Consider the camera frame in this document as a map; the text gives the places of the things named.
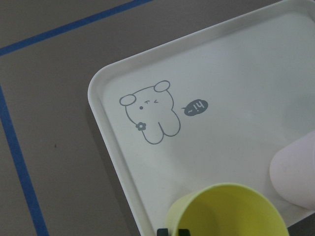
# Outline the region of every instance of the cup rim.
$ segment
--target cup rim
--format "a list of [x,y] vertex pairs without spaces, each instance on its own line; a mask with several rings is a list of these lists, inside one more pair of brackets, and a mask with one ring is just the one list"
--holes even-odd
[[206,188],[204,188],[204,189],[202,189],[202,190],[200,190],[200,191],[195,192],[195,193],[191,196],[191,198],[189,199],[189,201],[186,203],[185,207],[181,210],[181,212],[180,212],[180,214],[179,214],[180,217],[178,217],[178,220],[176,221],[176,224],[175,224],[175,227],[174,227],[174,229],[173,229],[173,232],[172,232],[172,235],[171,235],[171,236],[174,236],[174,235],[175,235],[174,233],[176,233],[176,231],[177,231],[177,229],[178,229],[178,226],[179,226],[179,223],[180,223],[180,221],[181,221],[181,219],[182,219],[182,217],[183,217],[185,211],[187,210],[187,208],[190,206],[190,204],[191,204],[198,196],[200,196],[201,194],[203,194],[204,192],[206,192],[206,191],[208,191],[208,190],[210,190],[210,189],[214,189],[214,188],[218,188],[218,187],[222,187],[222,186],[240,187],[240,188],[244,188],[244,189],[246,189],[246,190],[249,190],[249,191],[255,193],[255,194],[258,195],[260,198],[262,198],[262,199],[265,201],[265,203],[268,204],[268,206],[271,207],[271,209],[274,211],[275,215],[276,215],[276,216],[279,218],[279,220],[280,220],[280,221],[279,221],[279,224],[282,224],[282,226],[283,226],[284,228],[286,228],[286,224],[285,224],[285,222],[284,222],[282,216],[280,215],[280,213],[279,213],[278,210],[276,209],[276,207],[269,201],[268,198],[266,198],[266,197],[265,197],[264,195],[262,195],[260,192],[256,191],[256,190],[253,189],[253,188],[250,188],[250,187],[248,187],[248,186],[246,186],[246,185],[243,185],[243,184],[233,183],[233,182],[223,182],[223,183],[216,183],[216,184],[213,184],[213,185],[211,185],[211,186],[208,186],[208,187],[206,187]]

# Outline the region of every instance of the cartoon character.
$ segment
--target cartoon character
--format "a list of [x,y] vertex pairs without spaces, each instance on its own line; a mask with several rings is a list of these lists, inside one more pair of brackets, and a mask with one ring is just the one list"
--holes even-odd
[[170,83],[163,80],[119,100],[129,120],[150,144],[160,143],[164,135],[175,136],[181,129],[178,116],[173,111],[174,100],[169,87]]

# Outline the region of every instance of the blue line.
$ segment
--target blue line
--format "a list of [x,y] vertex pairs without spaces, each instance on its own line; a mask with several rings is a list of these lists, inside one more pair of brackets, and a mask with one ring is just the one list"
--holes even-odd
[[5,46],[3,48],[0,48],[0,56],[3,56],[5,54],[9,54],[9,53],[14,52],[16,50],[19,50],[21,48],[24,48],[24,47],[27,47],[29,45],[38,43],[38,42],[43,41],[45,39],[54,37],[56,35],[68,32],[70,30],[74,30],[74,29],[76,29],[78,27],[90,24],[92,22],[99,21],[101,19],[104,19],[104,18],[107,18],[109,16],[115,15],[117,13],[129,10],[131,8],[134,8],[136,6],[145,4],[145,3],[150,2],[150,1],[153,1],[153,0],[134,0],[134,1],[130,1],[130,2],[124,3],[122,5],[113,7],[111,9],[102,11],[100,13],[97,13],[95,15],[88,16],[88,17],[83,18],[81,20],[74,21],[74,22],[66,24],[64,26],[60,26],[58,28],[46,31],[44,33],[40,33],[40,34],[35,35],[33,37],[30,37],[30,38],[24,39],[22,41],[13,43],[11,45]]
[[38,236],[48,236],[48,231],[46,224],[41,213],[37,197],[32,185],[31,178],[29,176],[22,151],[19,145],[19,141],[16,137],[14,127],[10,118],[9,110],[5,102],[5,98],[0,86],[0,118],[5,132],[7,142],[10,147],[11,155],[13,157],[13,162],[15,169],[18,173],[18,177],[24,192],[26,202],[31,213],[31,218],[34,223]]

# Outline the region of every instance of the gray table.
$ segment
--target gray table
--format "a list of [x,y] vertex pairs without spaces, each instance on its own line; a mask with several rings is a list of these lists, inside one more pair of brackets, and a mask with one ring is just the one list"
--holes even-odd
[[[0,52],[126,2],[3,0]],[[49,235],[139,235],[88,105],[92,76],[108,64],[275,2],[154,0],[33,39],[0,57],[0,85]],[[1,125],[0,157],[0,235],[36,235]],[[290,227],[290,234],[315,235],[314,224],[313,215]]]

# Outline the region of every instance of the speech bubble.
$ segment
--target speech bubble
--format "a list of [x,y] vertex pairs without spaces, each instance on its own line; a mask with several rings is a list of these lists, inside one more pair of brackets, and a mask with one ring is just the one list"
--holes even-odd
[[208,102],[197,99],[190,102],[186,107],[183,107],[186,116],[192,117],[194,115],[203,113],[208,108]]

